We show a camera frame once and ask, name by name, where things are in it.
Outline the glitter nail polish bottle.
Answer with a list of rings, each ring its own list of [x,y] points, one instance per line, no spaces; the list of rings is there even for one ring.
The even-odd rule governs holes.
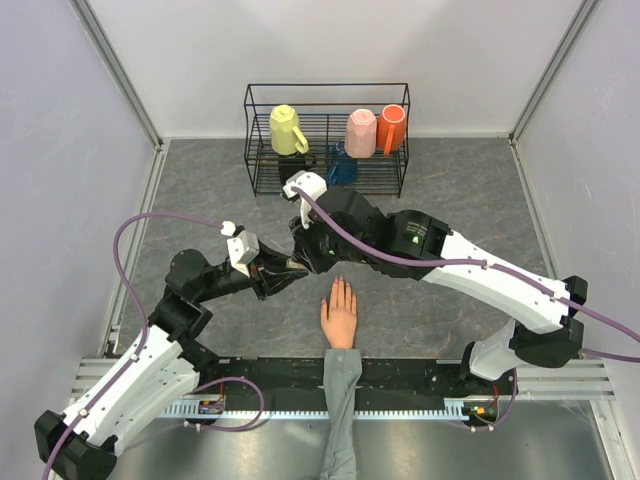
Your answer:
[[[286,261],[286,266],[290,269],[305,270],[310,272],[311,269],[303,261],[290,257]]]

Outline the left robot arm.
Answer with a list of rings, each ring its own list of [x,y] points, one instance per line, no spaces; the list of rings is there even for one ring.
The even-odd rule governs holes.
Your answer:
[[[227,246],[228,257],[217,265],[195,249],[177,253],[164,295],[131,347],[62,413],[47,410],[36,420],[46,473],[107,478],[127,443],[166,407],[224,382],[224,359],[197,340],[212,318],[205,302],[243,290],[264,300],[309,273],[304,260],[277,252],[248,232]]]

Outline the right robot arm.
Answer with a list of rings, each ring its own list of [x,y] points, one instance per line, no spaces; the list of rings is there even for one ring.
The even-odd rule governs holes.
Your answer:
[[[584,279],[538,276],[423,212],[385,215],[359,193],[341,187],[307,193],[296,183],[284,194],[301,201],[300,216],[290,229],[294,257],[309,270],[324,273],[338,262],[364,264],[392,278],[451,288],[509,316],[496,333],[466,347],[457,371],[465,391],[481,393],[523,364],[561,368],[581,350],[584,326],[571,304],[585,303]]]

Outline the grey sleeved forearm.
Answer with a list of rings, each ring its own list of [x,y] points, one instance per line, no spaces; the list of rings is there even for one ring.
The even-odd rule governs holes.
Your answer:
[[[330,432],[321,468],[321,479],[356,479],[357,460],[353,440],[356,387],[362,374],[356,349],[328,349],[324,357],[323,387]]]

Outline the mannequin hand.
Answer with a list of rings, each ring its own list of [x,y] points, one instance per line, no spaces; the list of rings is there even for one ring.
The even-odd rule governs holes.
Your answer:
[[[320,325],[332,349],[352,349],[358,324],[357,296],[351,284],[337,277],[321,302]]]

